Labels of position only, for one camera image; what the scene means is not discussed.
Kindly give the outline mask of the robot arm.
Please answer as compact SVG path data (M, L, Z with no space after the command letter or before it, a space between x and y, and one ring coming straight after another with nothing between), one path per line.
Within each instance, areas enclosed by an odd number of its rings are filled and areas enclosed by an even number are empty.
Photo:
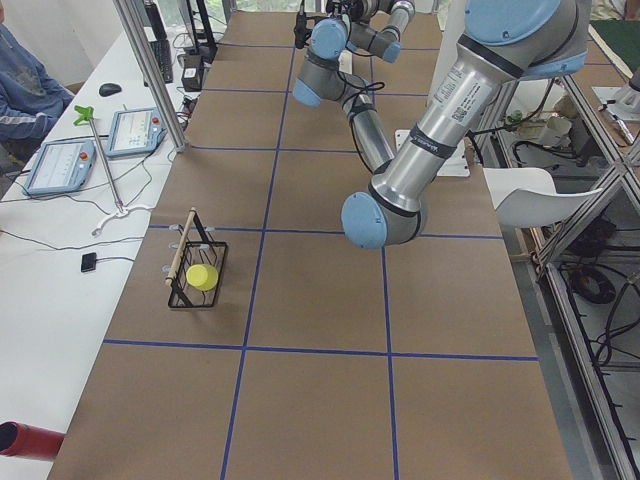
M301 2L293 28L295 47L305 50L293 87L301 104L338 103L351 131L356 153L374 174L393 159L393 150L371 94L384 87L353 73L356 57L398 60L401 38L416 13L412 1L328 1L326 13L309 16Z
M580 70L587 55L591 2L469 1L457 59L394 158L341 212L346 237L364 249L406 243L426 223L424 190L501 86Z

